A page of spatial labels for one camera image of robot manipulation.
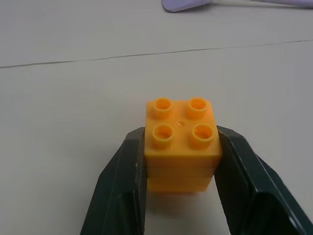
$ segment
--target purple object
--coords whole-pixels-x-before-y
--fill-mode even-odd
[[[301,7],[313,7],[313,0],[255,0],[255,1]],[[210,2],[211,0],[162,0],[162,5],[168,11],[177,12],[196,6],[205,5]]]

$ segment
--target white table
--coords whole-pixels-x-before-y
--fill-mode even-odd
[[[312,21],[287,8],[2,1],[0,234],[79,234],[99,174],[159,96],[210,99],[313,220]],[[145,235],[157,234],[228,235],[215,183],[149,194]]]

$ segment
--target table surface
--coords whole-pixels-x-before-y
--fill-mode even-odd
[[[1,1],[0,234],[79,234],[99,174],[159,96],[210,99],[312,221],[312,21],[297,8]],[[229,235],[214,181],[148,194],[145,234]]]

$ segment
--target lego stud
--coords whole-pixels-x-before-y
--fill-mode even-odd
[[[173,128],[168,124],[160,124],[152,131],[153,144],[156,148],[167,148],[173,140]]]
[[[198,124],[192,128],[190,141],[195,148],[207,148],[214,138],[212,127]]]
[[[159,98],[153,102],[153,114],[157,118],[167,118],[172,111],[172,102],[168,98]]]
[[[188,101],[188,116],[192,119],[200,119],[207,111],[207,102],[200,97],[192,98]]]

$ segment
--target stacked lego bricks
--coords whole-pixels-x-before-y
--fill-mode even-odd
[[[148,102],[144,156],[150,191],[205,191],[222,157],[210,101]]]

